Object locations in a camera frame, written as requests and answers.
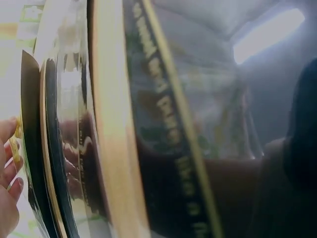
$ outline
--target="gold lettering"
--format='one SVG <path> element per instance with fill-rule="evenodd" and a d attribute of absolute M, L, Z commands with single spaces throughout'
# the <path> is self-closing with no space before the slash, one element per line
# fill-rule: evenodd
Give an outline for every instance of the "gold lettering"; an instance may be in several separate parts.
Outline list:
<path fill-rule="evenodd" d="M 158 101 L 157 105 L 162 110 L 164 117 L 173 113 L 171 104 L 172 104 L 172 100 L 170 99 L 169 96 L 164 96 Z"/>
<path fill-rule="evenodd" d="M 167 83 L 163 80 L 163 73 L 159 65 L 159 59 L 157 57 L 153 58 L 149 62 L 149 70 L 152 77 L 154 78 L 156 91 L 158 93 L 163 92 L 167 88 Z"/>
<path fill-rule="evenodd" d="M 190 167 L 189 158 L 187 156 L 176 160 L 176 166 L 180 179 L 183 183 L 183 190 L 186 196 L 193 196 L 195 194 L 195 186 L 192 182 L 192 168 Z"/>
<path fill-rule="evenodd" d="M 195 229 L 196 238 L 206 238 L 208 237 L 208 226 L 204 222 L 197 222 L 193 225 Z"/>
<path fill-rule="evenodd" d="M 139 18 L 142 15 L 142 9 L 140 7 L 140 4 L 137 2 L 133 7 L 133 15 L 135 18 Z"/>
<path fill-rule="evenodd" d="M 175 114 L 172 108 L 172 100 L 169 96 L 164 96 L 157 102 L 157 106 L 160 107 L 163 113 L 163 120 L 168 131 L 168 139 L 172 144 L 180 142 L 180 132 L 178 130 L 178 124 Z"/>
<path fill-rule="evenodd" d="M 184 182 L 183 188 L 186 196 L 189 197 L 195 194 L 195 186 L 191 182 Z"/>
<path fill-rule="evenodd" d="M 177 121 L 176 121 L 176 118 L 173 115 L 166 116 L 165 123 L 166 123 L 166 127 L 168 129 L 172 129 L 172 128 L 177 127 Z"/>
<path fill-rule="evenodd" d="M 149 59 L 157 51 L 157 47 L 151 40 L 151 35 L 147 28 L 144 16 L 141 16 L 139 20 L 137 20 L 137 27 L 143 45 L 143 52 L 145 53 L 146 58 Z"/>
<path fill-rule="evenodd" d="M 187 204 L 188 213 L 191 216 L 197 216 L 200 214 L 200 207 L 196 202 L 190 202 Z"/>
<path fill-rule="evenodd" d="M 178 129 L 172 129 L 168 133 L 168 139 L 170 140 L 171 144 L 176 145 L 180 142 L 180 132 Z"/>

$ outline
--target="fingernail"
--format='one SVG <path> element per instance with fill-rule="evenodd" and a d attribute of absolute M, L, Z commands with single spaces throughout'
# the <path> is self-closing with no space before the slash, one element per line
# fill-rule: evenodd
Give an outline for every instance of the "fingernail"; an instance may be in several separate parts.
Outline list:
<path fill-rule="evenodd" d="M 23 185 L 24 185 L 23 178 L 18 178 L 18 181 L 19 181 L 20 186 L 23 187 Z"/>

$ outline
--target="wooden rim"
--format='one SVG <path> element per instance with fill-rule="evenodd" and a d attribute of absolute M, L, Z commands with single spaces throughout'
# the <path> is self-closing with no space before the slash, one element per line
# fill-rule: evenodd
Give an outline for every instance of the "wooden rim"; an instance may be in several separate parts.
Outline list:
<path fill-rule="evenodd" d="M 92 4 L 90 62 L 101 170 L 114 233 L 119 238 L 149 238 L 127 76 L 123 2 Z"/>

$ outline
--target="light fixture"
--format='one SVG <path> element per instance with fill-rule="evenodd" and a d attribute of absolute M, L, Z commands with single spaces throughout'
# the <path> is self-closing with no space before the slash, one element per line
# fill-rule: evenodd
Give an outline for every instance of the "light fixture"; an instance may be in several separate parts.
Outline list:
<path fill-rule="evenodd" d="M 242 64 L 249 57 L 280 42 L 296 30 L 305 20 L 298 9 L 278 14 L 262 25 L 254 28 L 248 35 L 234 45 L 234 59 Z"/>

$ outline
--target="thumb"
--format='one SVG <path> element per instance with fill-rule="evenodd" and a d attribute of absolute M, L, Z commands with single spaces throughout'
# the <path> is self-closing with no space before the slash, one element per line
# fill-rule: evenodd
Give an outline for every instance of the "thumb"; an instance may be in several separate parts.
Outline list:
<path fill-rule="evenodd" d="M 0 237 L 7 237 L 18 225 L 19 211 L 14 199 L 0 185 Z"/>

